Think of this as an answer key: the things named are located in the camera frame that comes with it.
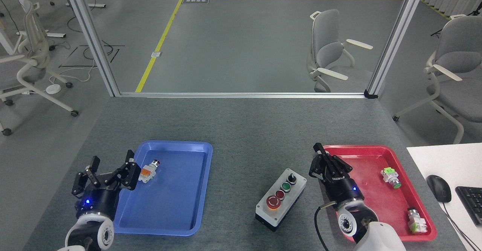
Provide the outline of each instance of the yellow floor line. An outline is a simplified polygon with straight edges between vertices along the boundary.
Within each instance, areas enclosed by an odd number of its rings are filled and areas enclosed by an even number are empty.
[[[179,6],[181,6],[181,3],[182,3],[182,0],[177,1],[177,5],[174,8],[174,11],[172,12],[171,18],[169,18],[169,22],[167,22],[167,26],[164,29],[164,33],[162,33],[159,43],[157,44],[156,49],[154,50],[155,52],[159,52],[160,47],[162,47],[162,43],[164,43],[164,40],[166,39],[167,32],[169,32],[169,29],[171,28],[172,21],[174,20],[174,17],[176,16],[177,11],[179,10]],[[154,62],[156,61],[156,58],[157,57],[151,57],[151,60],[149,61],[148,66],[146,67],[146,71],[144,71],[141,81],[137,85],[136,92],[142,91],[142,88],[144,87],[144,84],[148,79],[149,73],[152,69],[152,66],[154,65]]]
[[[443,12],[440,12],[438,9],[436,9],[435,7],[429,5],[427,2],[425,2],[424,0],[420,0],[422,3],[426,4],[429,8],[433,9],[435,12],[439,13],[440,16],[444,17],[444,18],[447,18],[448,20],[450,20],[450,17],[448,17],[446,14],[444,14]]]

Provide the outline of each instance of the blue tray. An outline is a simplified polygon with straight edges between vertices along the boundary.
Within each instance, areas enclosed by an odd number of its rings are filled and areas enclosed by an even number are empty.
[[[157,159],[156,175],[134,191],[122,190],[116,233],[191,236],[201,225],[212,146],[206,142],[149,140],[134,160],[142,168]]]

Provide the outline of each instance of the computer mouse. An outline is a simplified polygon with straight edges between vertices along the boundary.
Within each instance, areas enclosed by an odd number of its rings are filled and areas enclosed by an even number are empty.
[[[439,202],[450,202],[451,191],[449,184],[437,175],[430,175],[427,177],[427,184],[432,190],[435,199]]]

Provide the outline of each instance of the red tray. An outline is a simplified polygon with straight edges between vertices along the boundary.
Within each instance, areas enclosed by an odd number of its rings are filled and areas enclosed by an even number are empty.
[[[390,224],[402,241],[435,239],[435,225],[391,148],[384,145],[327,145],[324,149],[353,167],[349,175],[365,196],[365,204],[375,211],[380,222]],[[383,181],[380,171],[386,167],[392,167],[398,173],[400,188],[393,189]],[[408,207],[415,207],[420,217],[425,218],[426,233],[413,234],[410,231]]]

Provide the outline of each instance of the keyboard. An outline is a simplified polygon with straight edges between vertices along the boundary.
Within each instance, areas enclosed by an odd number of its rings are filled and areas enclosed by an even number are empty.
[[[482,224],[482,188],[457,186],[455,191],[475,225]]]

